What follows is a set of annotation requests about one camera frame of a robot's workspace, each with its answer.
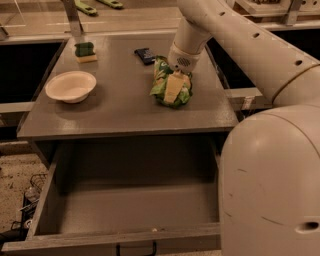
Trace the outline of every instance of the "dark plastic piece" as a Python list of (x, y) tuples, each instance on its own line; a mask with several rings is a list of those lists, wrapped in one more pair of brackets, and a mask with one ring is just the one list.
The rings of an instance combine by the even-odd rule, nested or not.
[(155, 55), (149, 48), (137, 49), (134, 51), (139, 56), (144, 65), (151, 65), (155, 61)]

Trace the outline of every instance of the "green bag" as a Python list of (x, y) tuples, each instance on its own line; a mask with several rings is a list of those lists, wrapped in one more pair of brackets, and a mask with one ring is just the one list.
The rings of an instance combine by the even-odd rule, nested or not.
[(167, 88), (167, 82), (169, 75), (172, 75), (173, 71), (170, 69), (168, 65), (167, 58), (163, 56), (156, 56), (154, 63), (154, 81), (153, 87), (151, 89), (150, 95), (154, 95), (156, 100), (160, 102), (162, 105), (172, 108), (178, 108), (181, 105), (185, 105), (188, 103), (192, 96), (192, 83), (191, 78), (192, 74), (188, 73), (186, 76), (188, 77), (189, 82), (183, 84), (180, 93), (173, 103), (168, 103), (164, 100), (165, 92)]

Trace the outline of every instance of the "table top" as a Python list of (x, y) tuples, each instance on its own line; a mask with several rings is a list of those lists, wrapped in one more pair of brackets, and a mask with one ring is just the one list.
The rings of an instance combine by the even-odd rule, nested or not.
[[(48, 81), (63, 72), (80, 70), (96, 77), (96, 88), (77, 104), (52, 100), (42, 90), (18, 138), (60, 140), (231, 130), (238, 120), (205, 51), (193, 72), (193, 96), (187, 105), (171, 109), (149, 95), (153, 65), (144, 66), (134, 50), (148, 47), (167, 56), (173, 37), (174, 31), (154, 31), (69, 39)], [(83, 41), (94, 43), (98, 61), (76, 61), (74, 44)]]

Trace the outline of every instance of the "sponge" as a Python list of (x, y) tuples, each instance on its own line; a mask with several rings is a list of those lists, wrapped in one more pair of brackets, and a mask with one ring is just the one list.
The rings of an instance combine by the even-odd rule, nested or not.
[(96, 61), (97, 56), (94, 53), (94, 45), (91, 42), (79, 43), (74, 45), (76, 47), (75, 55), (79, 63)]

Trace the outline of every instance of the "snack bag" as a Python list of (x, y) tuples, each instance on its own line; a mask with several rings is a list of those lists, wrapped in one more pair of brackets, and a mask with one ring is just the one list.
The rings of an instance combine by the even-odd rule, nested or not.
[(162, 56), (156, 56), (154, 63), (154, 81), (150, 95), (154, 95), (161, 104), (178, 108), (187, 104), (192, 96), (192, 74), (173, 72)]

